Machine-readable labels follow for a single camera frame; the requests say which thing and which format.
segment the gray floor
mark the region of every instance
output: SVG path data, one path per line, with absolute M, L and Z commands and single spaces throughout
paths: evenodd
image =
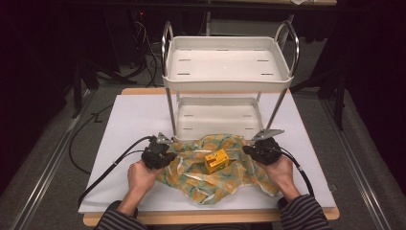
M 301 61 L 293 85 L 308 78 L 323 45 L 324 42 L 302 42 Z M 140 84 L 149 81 L 147 73 L 137 79 Z M 162 80 L 158 78 L 157 83 L 162 83 Z M 124 87 L 127 86 L 101 81 L 101 88 L 88 97 L 89 104 L 81 118 L 76 120 L 77 127 L 90 118 L 91 113 L 112 104 Z M 405 197 L 380 158 L 350 95 L 347 93 L 345 98 L 345 129 L 338 131 L 330 119 L 328 105 L 332 102 L 319 101 L 315 95 L 316 90 L 306 89 L 295 94 L 294 99 L 340 210 L 340 218 L 333 220 L 331 226 L 334 229 L 389 229 L 386 223 L 381 224 L 383 228 L 379 227 L 379 221 L 386 219 L 392 229 L 406 229 L 406 222 L 401 216 L 406 213 Z M 66 98 L 68 105 L 48 124 L 26 162 L 1 196 L 0 229 L 10 229 L 15 223 L 21 222 L 24 224 L 18 226 L 27 229 L 89 229 L 82 223 L 82 215 L 78 213 L 77 207 L 77 200 L 89 176 L 77 170 L 69 160 L 67 148 L 58 145 L 65 131 L 75 121 L 71 118 L 72 92 Z M 109 113 L 110 109 L 99 116 L 101 123 L 91 122 L 86 125 L 73 143 L 72 153 L 76 161 L 88 171 L 93 167 Z M 24 206 L 56 150 L 64 151 L 60 162 L 57 162 L 56 173 L 50 176 L 51 183 L 44 185 L 44 193 L 36 198 L 37 206 L 27 212 L 30 215 L 20 218 L 19 214 L 27 210 Z M 363 184 L 359 183 L 360 174 L 352 170 L 354 162 L 349 161 L 349 153 L 355 156 L 362 169 L 361 177 L 365 176 L 363 178 L 367 185 L 371 186 L 367 190 L 368 194 L 363 192 Z M 375 215 L 371 205 L 368 205 L 371 191 L 384 216 L 379 212 Z M 278 223 L 274 223 L 274 227 L 281 229 Z

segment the cart top tray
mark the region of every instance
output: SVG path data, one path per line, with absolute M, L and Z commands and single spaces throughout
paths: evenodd
M 165 84 L 172 90 L 278 92 L 293 79 L 271 37 L 178 36 L 169 46 Z

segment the small yellow package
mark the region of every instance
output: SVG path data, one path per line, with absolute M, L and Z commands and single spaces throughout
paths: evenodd
M 229 166 L 230 163 L 230 157 L 224 149 L 206 155 L 204 159 L 207 172 L 209 173 L 220 171 Z

